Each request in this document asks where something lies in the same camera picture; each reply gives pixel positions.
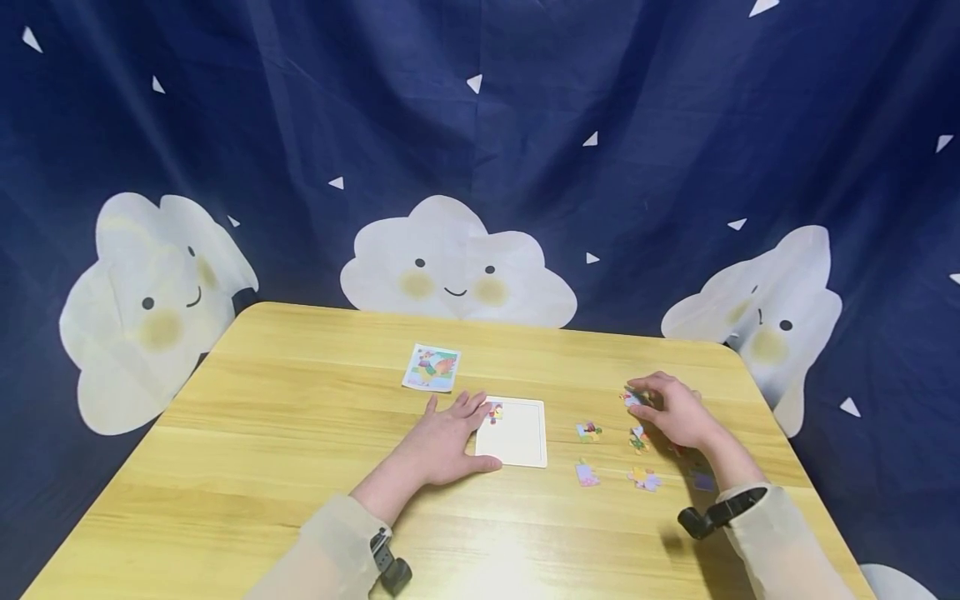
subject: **wrist strap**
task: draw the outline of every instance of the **wrist strap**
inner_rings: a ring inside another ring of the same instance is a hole
[[[373,552],[373,562],[380,571],[380,583],[384,589],[392,596],[396,596],[400,591],[410,583],[414,577],[414,572],[410,565],[403,559],[395,559],[394,553],[390,551],[387,543],[390,541],[390,535],[383,527],[370,540],[370,551]]]
[[[697,509],[685,508],[677,515],[677,520],[688,534],[695,540],[702,540],[720,527],[727,526],[730,521],[752,509],[763,496],[766,488],[753,488],[736,496],[718,502],[701,515]]]

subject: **fabric backdrop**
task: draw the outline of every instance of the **fabric backdrop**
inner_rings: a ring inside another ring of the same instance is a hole
[[[726,343],[960,598],[955,0],[0,2],[0,597],[237,310]]]

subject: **person's left hand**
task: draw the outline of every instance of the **person's left hand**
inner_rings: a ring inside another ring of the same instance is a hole
[[[485,392],[461,392],[450,408],[437,412],[437,396],[431,396],[423,417],[394,450],[395,458],[408,464],[422,484],[435,486],[500,469],[502,463],[493,456],[464,452],[470,434],[491,410],[486,400]]]

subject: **sleeve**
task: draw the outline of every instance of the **sleeve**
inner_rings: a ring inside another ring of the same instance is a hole
[[[365,600],[379,571],[370,540],[390,528],[350,496],[330,498],[246,600]]]
[[[718,501],[757,487],[768,492],[726,527],[736,553],[747,566],[759,600],[853,600],[853,594],[830,564],[800,509],[783,488],[770,484],[740,486]]]

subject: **cloud decoration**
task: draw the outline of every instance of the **cloud decoration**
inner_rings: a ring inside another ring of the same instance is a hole
[[[360,310],[563,327],[577,312],[570,286],[520,231],[487,233],[465,204],[431,196],[408,217],[360,229],[340,273]]]
[[[862,564],[860,570],[874,589],[876,600],[937,600],[912,577],[886,564]]]
[[[95,237],[97,261],[67,296],[60,339],[81,371],[84,423],[109,436],[166,409],[233,321],[233,295],[258,282],[227,231],[182,196],[159,206],[113,196]]]
[[[804,424],[806,372],[843,302],[827,289],[829,235],[794,229],[772,250],[720,271],[667,311],[663,336],[726,343],[743,359],[787,437]]]

